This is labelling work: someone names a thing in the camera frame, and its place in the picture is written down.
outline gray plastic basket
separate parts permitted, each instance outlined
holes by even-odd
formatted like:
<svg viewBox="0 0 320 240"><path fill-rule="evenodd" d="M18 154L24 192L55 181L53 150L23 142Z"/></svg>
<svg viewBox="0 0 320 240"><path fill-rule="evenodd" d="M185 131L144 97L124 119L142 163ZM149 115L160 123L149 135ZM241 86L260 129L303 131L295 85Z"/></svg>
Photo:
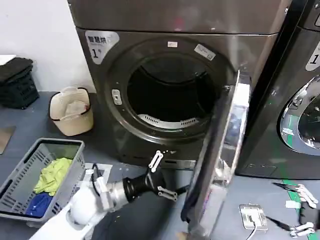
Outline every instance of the gray plastic basket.
<svg viewBox="0 0 320 240"><path fill-rule="evenodd" d="M0 188L0 217L27 221L35 227L58 214L75 193L77 182L85 170L84 147L84 142L78 140L38 139ZM72 159L72 163L45 214L41 218L26 215L36 195L33 189L41 170L58 158Z"/></svg>

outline yellow towel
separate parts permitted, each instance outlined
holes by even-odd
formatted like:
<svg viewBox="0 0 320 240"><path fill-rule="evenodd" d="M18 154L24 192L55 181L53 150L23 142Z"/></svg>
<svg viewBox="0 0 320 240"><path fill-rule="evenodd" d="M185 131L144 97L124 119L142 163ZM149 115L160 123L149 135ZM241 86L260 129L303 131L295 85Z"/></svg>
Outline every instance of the yellow towel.
<svg viewBox="0 0 320 240"><path fill-rule="evenodd" d="M63 181L72 160L68 158L57 158L53 160L46 168L41 170L38 183L33 191L36 194L47 192L54 196Z"/></svg>

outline black folded cloth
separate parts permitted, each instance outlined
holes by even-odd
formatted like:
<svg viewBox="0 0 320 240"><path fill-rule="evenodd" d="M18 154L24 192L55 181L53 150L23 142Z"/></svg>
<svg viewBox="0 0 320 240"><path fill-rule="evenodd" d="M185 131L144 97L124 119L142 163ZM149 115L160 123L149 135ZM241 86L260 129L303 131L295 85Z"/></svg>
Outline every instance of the black folded cloth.
<svg viewBox="0 0 320 240"><path fill-rule="evenodd" d="M0 83L15 79L21 72L30 71L33 67L33 61L27 58L15 57L5 65L0 66Z"/></svg>

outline dryer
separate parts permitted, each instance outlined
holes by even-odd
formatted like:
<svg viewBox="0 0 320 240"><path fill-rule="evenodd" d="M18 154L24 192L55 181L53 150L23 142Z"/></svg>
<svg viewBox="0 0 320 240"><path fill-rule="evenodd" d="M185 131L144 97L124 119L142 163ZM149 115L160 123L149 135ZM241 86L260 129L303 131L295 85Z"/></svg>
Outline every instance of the dryer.
<svg viewBox="0 0 320 240"><path fill-rule="evenodd" d="M237 173L320 179L320 5L309 0L242 147Z"/></svg>
<svg viewBox="0 0 320 240"><path fill-rule="evenodd" d="M193 169L223 91L254 89L290 0L69 0L121 161Z"/></svg>

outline cable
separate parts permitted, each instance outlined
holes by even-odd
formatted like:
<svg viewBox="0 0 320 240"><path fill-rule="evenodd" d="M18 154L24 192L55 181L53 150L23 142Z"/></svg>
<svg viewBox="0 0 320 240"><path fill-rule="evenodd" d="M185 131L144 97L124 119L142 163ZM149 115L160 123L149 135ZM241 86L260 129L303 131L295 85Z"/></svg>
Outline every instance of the cable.
<svg viewBox="0 0 320 240"><path fill-rule="evenodd" d="M101 173L99 172L99 168L98 168L98 165L96 163L92 164L92 169L93 169L93 173L92 173L90 179L91 179L92 186L93 186L93 189L94 189L95 193L100 197L100 193L98 192L98 190L96 188L95 182L96 182L97 178L101 177Z"/></svg>
<svg viewBox="0 0 320 240"><path fill-rule="evenodd" d="M256 222L253 222L253 225L254 225L254 229L253 229L253 231L251 232L251 234L247 237L246 240L250 240L250 239L255 235L255 233L256 233L256 231L257 231L258 225L256 224Z"/></svg>
<svg viewBox="0 0 320 240"><path fill-rule="evenodd" d="M186 192L189 190L189 187L190 187L190 185L188 184L188 185L186 185L186 186L183 186L183 187L178 188L177 190L175 190L175 192L176 192L176 194L177 194L178 196L180 196L181 194L186 193Z"/></svg>

